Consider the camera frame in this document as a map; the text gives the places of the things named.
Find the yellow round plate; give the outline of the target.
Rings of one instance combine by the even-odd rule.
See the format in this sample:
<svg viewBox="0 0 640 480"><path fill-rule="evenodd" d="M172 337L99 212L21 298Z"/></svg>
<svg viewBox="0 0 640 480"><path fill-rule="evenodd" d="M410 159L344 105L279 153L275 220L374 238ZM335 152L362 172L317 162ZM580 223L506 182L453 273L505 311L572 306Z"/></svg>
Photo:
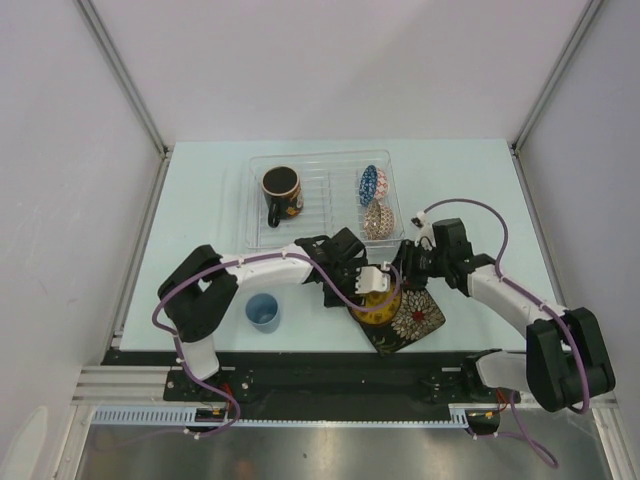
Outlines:
<svg viewBox="0 0 640 480"><path fill-rule="evenodd" d="M371 327L381 327L390 324L401 306L402 294L392 297L392 291L381 293L371 292L364 297L364 307L367 312L348 308L350 316L359 324Z"/></svg>

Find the black yellow square plate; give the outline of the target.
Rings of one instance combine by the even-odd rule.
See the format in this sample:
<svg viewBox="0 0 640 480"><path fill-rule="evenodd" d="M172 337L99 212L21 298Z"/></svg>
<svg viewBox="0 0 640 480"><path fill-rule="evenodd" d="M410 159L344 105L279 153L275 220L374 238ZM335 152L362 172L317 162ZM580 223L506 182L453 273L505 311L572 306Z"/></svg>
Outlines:
<svg viewBox="0 0 640 480"><path fill-rule="evenodd" d="M390 324L364 326L357 322L380 356L392 355L435 332L446 322L435 300L426 290L401 290L401 306Z"/></svg>

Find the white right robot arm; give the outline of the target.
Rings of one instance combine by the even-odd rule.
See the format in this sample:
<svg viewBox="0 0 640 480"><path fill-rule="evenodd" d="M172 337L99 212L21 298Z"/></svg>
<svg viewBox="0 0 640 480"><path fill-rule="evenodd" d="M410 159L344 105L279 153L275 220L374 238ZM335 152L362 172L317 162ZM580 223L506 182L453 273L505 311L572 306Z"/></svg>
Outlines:
<svg viewBox="0 0 640 480"><path fill-rule="evenodd" d="M467 359L463 393L484 401L497 388L528 392L549 412L578 409L612 391L616 378L594 313L548 303L499 273L496 259L476 254L461 219L433 224L414 217L419 233L401 243L393 264L406 290L432 279L485 305L525 340L522 352L485 350Z"/></svg>

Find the blue triangle pattern bowl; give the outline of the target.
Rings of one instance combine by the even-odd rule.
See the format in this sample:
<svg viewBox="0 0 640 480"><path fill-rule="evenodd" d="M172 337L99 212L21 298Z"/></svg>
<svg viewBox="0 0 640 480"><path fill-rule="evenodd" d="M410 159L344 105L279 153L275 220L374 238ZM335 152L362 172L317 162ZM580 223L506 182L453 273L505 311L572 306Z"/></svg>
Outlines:
<svg viewBox="0 0 640 480"><path fill-rule="evenodd" d="M389 180L386 172L375 165L368 165L359 181L359 201L367 207L373 200L383 199L389 191Z"/></svg>

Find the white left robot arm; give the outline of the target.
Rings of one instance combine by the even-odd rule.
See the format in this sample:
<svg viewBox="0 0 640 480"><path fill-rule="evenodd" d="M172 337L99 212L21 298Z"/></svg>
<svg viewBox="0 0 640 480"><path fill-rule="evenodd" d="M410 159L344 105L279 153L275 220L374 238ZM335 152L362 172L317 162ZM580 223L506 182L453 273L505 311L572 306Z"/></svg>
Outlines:
<svg viewBox="0 0 640 480"><path fill-rule="evenodd" d="M196 248L158 289L161 308L174 325L177 350L190 369L187 389L202 400L219 392L213 333L238 293L321 283L325 307L348 302L361 306L375 287L388 286L376 275L364 244L348 228L332 237L299 238L261 255L222 255L209 245Z"/></svg>

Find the black skull mug red inside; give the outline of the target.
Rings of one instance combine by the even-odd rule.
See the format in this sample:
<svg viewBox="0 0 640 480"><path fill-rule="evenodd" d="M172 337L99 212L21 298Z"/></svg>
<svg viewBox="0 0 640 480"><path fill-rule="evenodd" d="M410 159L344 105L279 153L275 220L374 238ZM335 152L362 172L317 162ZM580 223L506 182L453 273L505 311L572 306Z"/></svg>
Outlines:
<svg viewBox="0 0 640 480"><path fill-rule="evenodd" d="M289 166L276 166L264 173L261 188L267 203L267 224L277 228L283 220L298 216L304 205L298 172Z"/></svg>

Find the brown lattice pattern bowl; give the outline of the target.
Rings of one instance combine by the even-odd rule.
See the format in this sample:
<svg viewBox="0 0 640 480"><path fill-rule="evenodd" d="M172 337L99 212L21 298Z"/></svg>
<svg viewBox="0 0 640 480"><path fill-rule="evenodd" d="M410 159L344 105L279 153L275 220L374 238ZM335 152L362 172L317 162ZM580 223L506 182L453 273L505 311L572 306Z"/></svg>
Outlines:
<svg viewBox="0 0 640 480"><path fill-rule="evenodd" d="M378 200L372 200L364 215L363 228L368 240L389 238L395 228L393 211Z"/></svg>

